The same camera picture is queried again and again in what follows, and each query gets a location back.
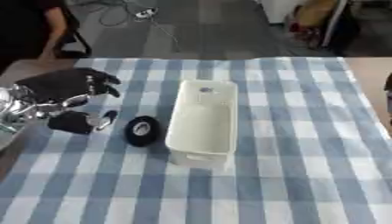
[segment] white cabinet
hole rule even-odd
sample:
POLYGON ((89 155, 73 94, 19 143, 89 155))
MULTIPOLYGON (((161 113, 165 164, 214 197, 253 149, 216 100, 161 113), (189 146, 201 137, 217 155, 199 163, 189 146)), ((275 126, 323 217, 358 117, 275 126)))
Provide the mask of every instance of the white cabinet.
POLYGON ((280 24, 295 7, 306 0, 258 0, 264 8, 270 24, 280 24))

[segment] blue checkered tablecloth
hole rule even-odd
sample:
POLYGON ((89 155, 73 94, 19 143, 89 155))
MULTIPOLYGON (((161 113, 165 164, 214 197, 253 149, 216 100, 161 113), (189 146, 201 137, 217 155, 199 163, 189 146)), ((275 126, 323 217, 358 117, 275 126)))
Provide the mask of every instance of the blue checkered tablecloth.
POLYGON ((0 184, 2 223, 392 223, 390 140, 343 59, 83 59, 77 67, 122 80, 120 98, 83 108, 118 109, 119 118, 91 136, 36 127, 0 184), (226 171, 171 164, 163 139, 147 149, 123 140, 135 116, 167 128, 180 81, 194 79, 238 85, 238 144, 226 171))

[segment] black tape roll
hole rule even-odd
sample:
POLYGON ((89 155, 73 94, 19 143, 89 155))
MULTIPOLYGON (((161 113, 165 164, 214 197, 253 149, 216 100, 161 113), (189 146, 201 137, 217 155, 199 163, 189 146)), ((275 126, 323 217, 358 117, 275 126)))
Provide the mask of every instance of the black tape roll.
POLYGON ((124 135, 128 143, 144 147, 154 143, 160 134, 159 122, 150 116, 139 116, 125 126, 124 135))

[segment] robotic hand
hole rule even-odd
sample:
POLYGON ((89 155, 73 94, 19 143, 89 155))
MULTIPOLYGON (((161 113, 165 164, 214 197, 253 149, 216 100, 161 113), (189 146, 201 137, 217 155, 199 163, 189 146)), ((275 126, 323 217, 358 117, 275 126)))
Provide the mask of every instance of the robotic hand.
POLYGON ((73 68, 20 80, 12 88, 0 87, 0 130, 17 133, 39 119, 48 120, 50 129, 76 134, 103 130, 116 119, 116 111, 98 118, 71 108, 87 104, 95 95, 119 97, 113 84, 120 84, 113 75, 91 68, 73 68))

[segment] white plastic basket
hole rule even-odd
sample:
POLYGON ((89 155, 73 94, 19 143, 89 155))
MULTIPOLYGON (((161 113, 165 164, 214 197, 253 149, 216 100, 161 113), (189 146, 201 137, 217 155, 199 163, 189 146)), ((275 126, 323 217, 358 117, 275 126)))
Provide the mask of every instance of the white plastic basket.
POLYGON ((181 83, 165 139, 174 164, 227 168, 237 142, 237 95, 229 81, 181 83))

